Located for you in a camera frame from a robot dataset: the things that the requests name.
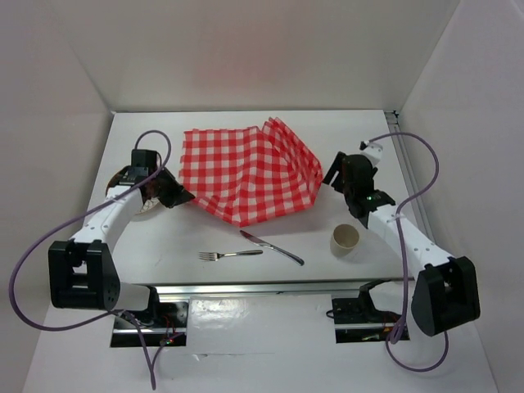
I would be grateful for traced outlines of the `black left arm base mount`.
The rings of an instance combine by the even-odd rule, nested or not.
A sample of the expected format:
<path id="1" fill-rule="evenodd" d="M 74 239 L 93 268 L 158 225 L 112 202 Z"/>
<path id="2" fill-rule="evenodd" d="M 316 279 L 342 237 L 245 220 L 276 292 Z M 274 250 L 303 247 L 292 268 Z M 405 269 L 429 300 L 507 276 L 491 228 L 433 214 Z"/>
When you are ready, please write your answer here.
<path id="1" fill-rule="evenodd" d="M 183 347 L 187 344 L 187 317 L 189 299 L 155 295 L 147 309 L 130 311 L 130 316 L 115 317 L 111 334 L 111 348 L 137 348 L 141 346 L 135 321 L 148 348 Z"/>

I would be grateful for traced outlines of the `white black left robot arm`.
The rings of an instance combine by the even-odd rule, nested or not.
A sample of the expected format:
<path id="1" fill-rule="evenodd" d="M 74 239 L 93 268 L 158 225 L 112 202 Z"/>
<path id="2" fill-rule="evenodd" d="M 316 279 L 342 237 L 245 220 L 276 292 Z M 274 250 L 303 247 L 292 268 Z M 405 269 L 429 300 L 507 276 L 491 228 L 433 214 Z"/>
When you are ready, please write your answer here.
<path id="1" fill-rule="evenodd" d="M 128 310 L 144 327 L 158 323 L 161 306 L 146 285 L 121 282 L 112 252 L 132 218 L 150 200 L 173 208 L 194 199 L 156 151 L 134 149 L 131 164 L 108 183 L 104 206 L 68 241 L 48 249 L 52 304 L 62 309 Z"/>

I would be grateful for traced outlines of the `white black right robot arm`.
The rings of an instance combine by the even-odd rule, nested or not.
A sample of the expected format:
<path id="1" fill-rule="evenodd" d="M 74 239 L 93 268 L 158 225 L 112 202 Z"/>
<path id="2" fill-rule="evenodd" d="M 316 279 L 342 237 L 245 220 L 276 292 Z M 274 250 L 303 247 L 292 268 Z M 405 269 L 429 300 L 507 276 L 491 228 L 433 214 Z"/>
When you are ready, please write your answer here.
<path id="1" fill-rule="evenodd" d="M 338 152 L 323 182 L 341 193 L 351 215 L 406 260 L 415 279 L 411 314 L 429 337 L 480 317 L 477 273 L 466 256 L 454 257 L 433 244 L 374 187 L 378 158 Z"/>

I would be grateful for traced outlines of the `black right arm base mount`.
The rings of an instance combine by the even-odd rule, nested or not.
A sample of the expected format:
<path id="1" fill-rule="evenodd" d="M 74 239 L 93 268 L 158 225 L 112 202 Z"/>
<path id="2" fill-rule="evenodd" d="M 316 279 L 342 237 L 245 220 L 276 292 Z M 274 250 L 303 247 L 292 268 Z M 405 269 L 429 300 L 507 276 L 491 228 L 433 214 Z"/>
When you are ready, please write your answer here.
<path id="1" fill-rule="evenodd" d="M 400 315 L 378 310 L 370 296 L 374 287 L 386 282 L 388 280 L 368 282 L 359 288 L 356 297 L 332 299 L 332 308 L 325 315 L 334 322 L 337 344 L 387 339 Z"/>

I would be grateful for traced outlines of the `red white checkered cloth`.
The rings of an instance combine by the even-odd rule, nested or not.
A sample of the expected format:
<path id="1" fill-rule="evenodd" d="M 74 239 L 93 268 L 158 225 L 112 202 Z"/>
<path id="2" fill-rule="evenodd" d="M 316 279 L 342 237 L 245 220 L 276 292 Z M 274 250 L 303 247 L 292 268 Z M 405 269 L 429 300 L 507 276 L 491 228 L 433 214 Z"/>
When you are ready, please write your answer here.
<path id="1" fill-rule="evenodd" d="M 311 208 L 319 159 L 279 118 L 245 129 L 184 134 L 178 178 L 207 213 L 239 228 Z"/>

